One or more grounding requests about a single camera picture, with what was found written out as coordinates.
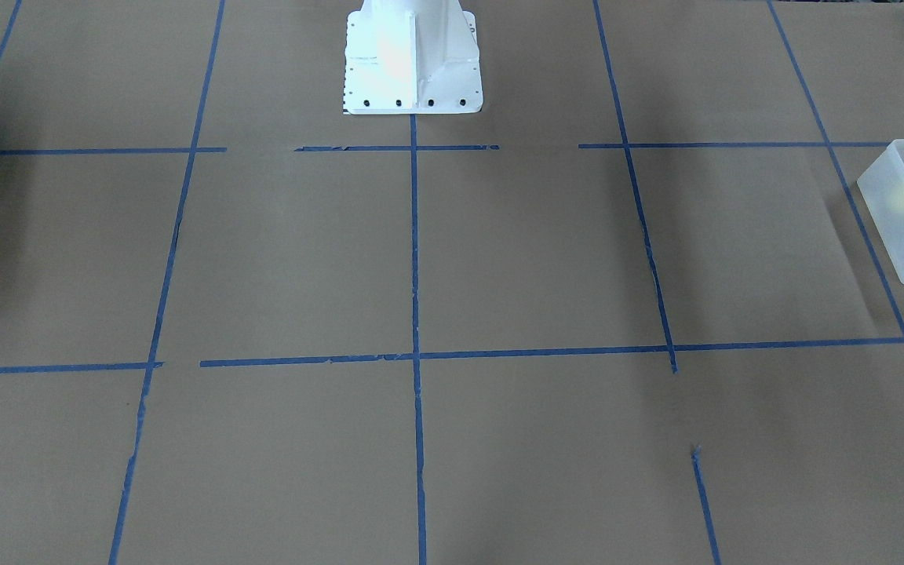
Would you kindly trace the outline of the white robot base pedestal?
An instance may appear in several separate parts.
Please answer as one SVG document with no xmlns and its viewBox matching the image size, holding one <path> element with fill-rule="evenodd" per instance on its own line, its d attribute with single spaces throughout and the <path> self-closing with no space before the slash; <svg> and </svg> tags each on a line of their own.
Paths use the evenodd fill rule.
<svg viewBox="0 0 904 565">
<path fill-rule="evenodd" d="M 459 1 L 365 1 L 345 31 L 345 114 L 482 111 L 476 18 Z"/>
</svg>

